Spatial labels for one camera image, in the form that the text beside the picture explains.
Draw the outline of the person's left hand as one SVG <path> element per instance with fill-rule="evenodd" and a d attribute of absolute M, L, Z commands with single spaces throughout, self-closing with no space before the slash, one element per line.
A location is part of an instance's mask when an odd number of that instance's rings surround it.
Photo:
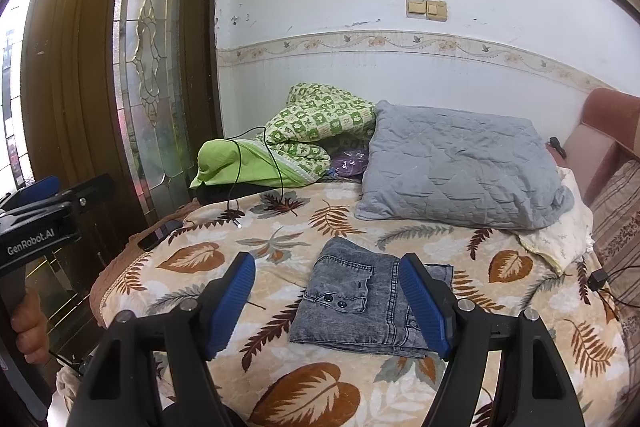
<path fill-rule="evenodd" d="M 49 358 L 47 317 L 34 288 L 25 288 L 23 300 L 12 313 L 11 325 L 16 334 L 16 347 L 25 360 L 32 365 L 46 364 Z"/>

